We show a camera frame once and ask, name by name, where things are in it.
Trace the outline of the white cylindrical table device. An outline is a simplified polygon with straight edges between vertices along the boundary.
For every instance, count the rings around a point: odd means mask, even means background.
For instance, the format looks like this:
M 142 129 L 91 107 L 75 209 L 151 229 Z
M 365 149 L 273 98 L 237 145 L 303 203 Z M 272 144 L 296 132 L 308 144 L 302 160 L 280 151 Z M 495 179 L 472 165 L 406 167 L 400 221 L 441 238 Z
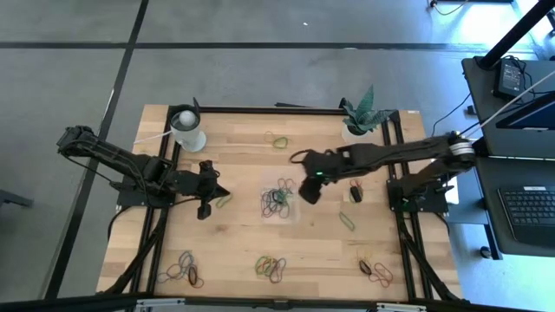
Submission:
M 197 101 L 181 105 L 171 113 L 170 129 L 175 141 L 187 152 L 200 152 L 206 145 L 206 134 L 200 129 L 200 111 Z

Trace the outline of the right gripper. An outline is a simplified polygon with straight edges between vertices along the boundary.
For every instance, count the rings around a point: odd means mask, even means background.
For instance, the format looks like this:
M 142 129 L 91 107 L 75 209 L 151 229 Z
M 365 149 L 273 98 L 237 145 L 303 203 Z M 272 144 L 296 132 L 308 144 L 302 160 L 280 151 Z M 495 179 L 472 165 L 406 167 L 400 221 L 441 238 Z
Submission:
M 335 151 L 328 149 L 323 153 L 314 150 L 307 152 L 301 160 L 307 178 L 298 188 L 300 197 L 315 205 L 321 197 L 322 179 L 344 179 L 351 174 L 350 152 L 350 146 L 342 146 Z

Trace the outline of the snake plant in white pot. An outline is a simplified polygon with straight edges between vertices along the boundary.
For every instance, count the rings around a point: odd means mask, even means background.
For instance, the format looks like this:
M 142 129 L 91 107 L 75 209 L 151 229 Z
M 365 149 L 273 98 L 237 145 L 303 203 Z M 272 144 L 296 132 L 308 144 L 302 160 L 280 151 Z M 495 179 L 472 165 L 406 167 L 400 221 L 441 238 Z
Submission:
M 346 98 L 340 100 L 339 108 L 346 113 L 342 130 L 342 138 L 346 143 L 362 143 L 395 112 L 394 109 L 374 109 L 374 99 L 374 86 L 370 85 L 356 107 Z

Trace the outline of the black laptop keyboard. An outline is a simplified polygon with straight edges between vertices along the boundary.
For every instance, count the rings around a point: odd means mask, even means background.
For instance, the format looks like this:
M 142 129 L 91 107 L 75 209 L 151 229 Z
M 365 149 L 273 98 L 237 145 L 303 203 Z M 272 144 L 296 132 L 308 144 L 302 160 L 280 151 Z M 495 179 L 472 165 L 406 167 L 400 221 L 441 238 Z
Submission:
M 555 186 L 519 186 L 497 190 L 515 240 L 555 248 Z

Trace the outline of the silver metal bracket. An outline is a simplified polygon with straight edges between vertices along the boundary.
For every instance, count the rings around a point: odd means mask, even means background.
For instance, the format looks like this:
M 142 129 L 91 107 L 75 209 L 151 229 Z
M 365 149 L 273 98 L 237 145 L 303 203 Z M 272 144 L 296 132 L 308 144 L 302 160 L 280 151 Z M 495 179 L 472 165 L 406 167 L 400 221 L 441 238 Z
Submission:
M 185 298 L 149 298 L 136 302 L 134 312 L 153 312 L 155 308 L 177 307 L 186 304 Z
M 375 312 L 428 312 L 425 306 L 406 303 L 378 302 Z

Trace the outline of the black aluminium side frame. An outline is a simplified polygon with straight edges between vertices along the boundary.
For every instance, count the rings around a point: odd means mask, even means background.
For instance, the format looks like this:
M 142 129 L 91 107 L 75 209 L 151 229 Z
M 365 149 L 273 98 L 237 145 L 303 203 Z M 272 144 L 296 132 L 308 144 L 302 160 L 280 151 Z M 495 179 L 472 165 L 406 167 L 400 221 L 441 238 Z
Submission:
M 387 121 L 382 123 L 382 133 L 385 146 L 407 143 L 404 140 L 399 112 L 395 111 Z M 429 159 L 426 159 L 389 165 L 387 166 L 390 173 L 388 180 L 401 179 L 405 175 L 418 173 L 429 165 L 430 162 Z M 400 241 L 402 266 L 408 298 L 413 300 L 417 297 L 412 268 L 412 261 L 415 260 L 420 270 L 423 295 L 426 299 L 433 299 L 433 293 L 436 293 L 442 301 L 459 301 L 460 298 L 451 292 L 427 260 L 421 234 L 420 219 L 418 217 L 419 212 L 392 212 L 395 215 L 395 223 Z
M 143 107 L 135 138 L 140 141 L 133 148 L 135 153 L 159 154 L 169 157 L 173 144 L 167 137 L 159 135 L 169 130 L 167 125 L 168 105 L 147 104 Z M 145 245 L 154 232 L 155 223 L 160 219 L 160 211 L 145 206 L 122 206 L 116 210 L 120 215 L 114 220 L 108 247 L 101 266 L 96 290 L 101 293 L 113 286 L 117 278 L 131 264 L 139 249 Z M 160 272 L 160 254 L 163 236 L 147 253 L 137 269 L 131 273 L 123 292 L 154 292 L 157 275 Z

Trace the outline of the grey chair leg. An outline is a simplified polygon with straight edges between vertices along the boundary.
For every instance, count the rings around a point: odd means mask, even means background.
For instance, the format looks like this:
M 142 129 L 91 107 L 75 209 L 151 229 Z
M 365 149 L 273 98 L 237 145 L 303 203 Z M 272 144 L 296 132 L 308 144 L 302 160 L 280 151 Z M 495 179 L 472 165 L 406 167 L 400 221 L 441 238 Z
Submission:
M 21 207 L 31 207 L 34 201 L 32 199 L 28 199 L 19 195 L 16 195 L 12 192 L 7 192 L 0 189 L 0 207 L 4 204 L 14 204 L 19 205 Z

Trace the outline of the clear plastic bin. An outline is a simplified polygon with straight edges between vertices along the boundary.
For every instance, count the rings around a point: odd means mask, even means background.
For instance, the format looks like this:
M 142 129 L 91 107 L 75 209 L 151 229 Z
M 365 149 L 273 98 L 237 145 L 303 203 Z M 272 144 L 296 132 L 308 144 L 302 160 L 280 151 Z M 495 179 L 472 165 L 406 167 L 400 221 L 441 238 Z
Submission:
M 291 207 L 291 214 L 288 218 L 281 218 L 275 213 L 269 218 L 264 218 L 261 214 L 261 196 L 264 192 L 270 189 L 278 189 L 282 192 L 288 193 L 288 203 Z M 259 192 L 259 208 L 260 216 L 263 223 L 267 224 L 294 224 L 300 218 L 300 212 L 298 210 L 298 198 L 297 198 L 298 183 L 293 175 L 289 172 L 264 172 L 260 183 Z

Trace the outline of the thin white rod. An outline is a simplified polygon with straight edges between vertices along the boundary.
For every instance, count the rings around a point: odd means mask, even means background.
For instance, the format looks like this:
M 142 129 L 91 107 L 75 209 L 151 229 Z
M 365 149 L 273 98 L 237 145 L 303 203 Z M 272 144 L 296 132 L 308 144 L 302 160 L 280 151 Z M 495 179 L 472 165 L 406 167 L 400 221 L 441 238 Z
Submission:
M 535 92 L 533 91 L 536 87 L 538 87 L 541 83 L 543 83 L 544 81 L 550 79 L 552 76 L 555 75 L 555 70 L 553 70 L 552 72 L 550 72 L 548 75 L 542 77 L 541 79 L 539 79 L 538 81 L 536 81 L 535 83 L 533 83 L 529 88 L 527 88 L 526 90 L 522 91 L 520 94 L 518 94 L 516 97 L 514 97 L 513 99 L 511 99 L 509 102 L 507 102 L 507 104 L 505 104 L 503 107 L 499 108 L 497 111 L 495 111 L 494 114 L 492 114 L 491 116 L 489 116 L 486 120 L 481 120 L 479 122 L 478 125 L 478 129 L 474 131 L 477 132 L 479 129 L 481 129 L 482 127 L 484 127 L 485 125 L 487 125 L 488 123 L 490 123 L 492 120 L 494 120 L 498 115 L 502 114 L 504 111 L 506 111 L 506 109 L 510 106 L 512 106 L 513 104 L 515 104 L 516 102 L 518 102 L 523 96 L 525 96 L 526 94 L 532 93 L 532 95 L 535 94 Z

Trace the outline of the black diagonal pole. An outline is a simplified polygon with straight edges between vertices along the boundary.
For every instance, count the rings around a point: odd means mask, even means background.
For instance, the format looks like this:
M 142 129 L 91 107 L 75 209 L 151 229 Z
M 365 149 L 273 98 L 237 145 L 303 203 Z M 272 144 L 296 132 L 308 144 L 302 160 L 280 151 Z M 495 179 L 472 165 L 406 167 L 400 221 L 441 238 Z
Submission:
M 491 48 L 478 60 L 478 67 L 492 68 L 501 57 L 526 35 L 550 10 L 555 7 L 555 0 L 538 0 L 538 2 Z

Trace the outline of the black power adapter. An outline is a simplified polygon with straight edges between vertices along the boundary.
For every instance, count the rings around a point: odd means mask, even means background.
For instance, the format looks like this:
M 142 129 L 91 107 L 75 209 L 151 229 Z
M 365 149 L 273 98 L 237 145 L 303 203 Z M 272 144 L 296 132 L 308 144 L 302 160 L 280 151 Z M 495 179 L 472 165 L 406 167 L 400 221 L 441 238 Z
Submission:
M 493 96 L 511 100 L 524 90 L 525 64 L 513 56 L 507 56 L 495 66 L 495 79 L 493 84 Z

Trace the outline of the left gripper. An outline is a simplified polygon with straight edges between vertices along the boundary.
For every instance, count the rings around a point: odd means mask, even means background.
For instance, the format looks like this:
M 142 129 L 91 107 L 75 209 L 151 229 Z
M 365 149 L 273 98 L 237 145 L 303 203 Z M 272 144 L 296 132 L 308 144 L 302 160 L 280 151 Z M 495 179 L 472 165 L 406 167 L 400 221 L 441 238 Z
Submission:
M 172 172 L 172 192 L 175 194 L 200 199 L 200 207 L 197 210 L 197 219 L 206 219 L 212 214 L 211 201 L 229 195 L 223 186 L 218 184 L 219 171 L 213 167 L 211 160 L 199 163 L 199 173 L 178 170 Z M 201 198 L 202 194 L 215 194 Z

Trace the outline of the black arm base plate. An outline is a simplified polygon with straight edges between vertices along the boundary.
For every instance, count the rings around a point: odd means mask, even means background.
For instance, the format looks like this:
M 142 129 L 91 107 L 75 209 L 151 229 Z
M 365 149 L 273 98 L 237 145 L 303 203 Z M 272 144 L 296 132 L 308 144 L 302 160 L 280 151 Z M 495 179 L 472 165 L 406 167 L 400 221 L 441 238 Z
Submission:
M 120 191 L 117 205 L 120 206 L 151 206 L 154 208 L 170 206 L 174 203 L 176 195 L 162 192 L 161 194 L 148 196 L 140 190 Z
M 417 186 L 405 192 L 399 179 L 387 181 L 389 207 L 400 212 L 448 212 L 445 194 L 452 186 L 444 186 L 439 180 Z

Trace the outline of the black aluminium frame rail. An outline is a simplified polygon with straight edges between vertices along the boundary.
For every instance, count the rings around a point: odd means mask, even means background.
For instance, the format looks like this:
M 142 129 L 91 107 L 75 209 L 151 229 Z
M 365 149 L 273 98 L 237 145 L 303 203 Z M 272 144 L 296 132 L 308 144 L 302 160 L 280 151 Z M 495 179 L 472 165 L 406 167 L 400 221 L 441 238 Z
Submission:
M 343 108 L 316 107 L 201 107 L 202 114 L 299 114 L 299 115 L 348 115 Z

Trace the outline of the dark monitor screen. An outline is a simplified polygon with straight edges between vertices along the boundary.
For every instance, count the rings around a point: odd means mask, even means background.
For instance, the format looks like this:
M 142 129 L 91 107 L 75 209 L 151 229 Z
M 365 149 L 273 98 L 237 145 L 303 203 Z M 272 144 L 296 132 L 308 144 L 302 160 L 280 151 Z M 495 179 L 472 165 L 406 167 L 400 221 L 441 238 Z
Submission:
M 543 95 L 514 114 L 498 121 L 505 129 L 555 130 L 555 93 Z

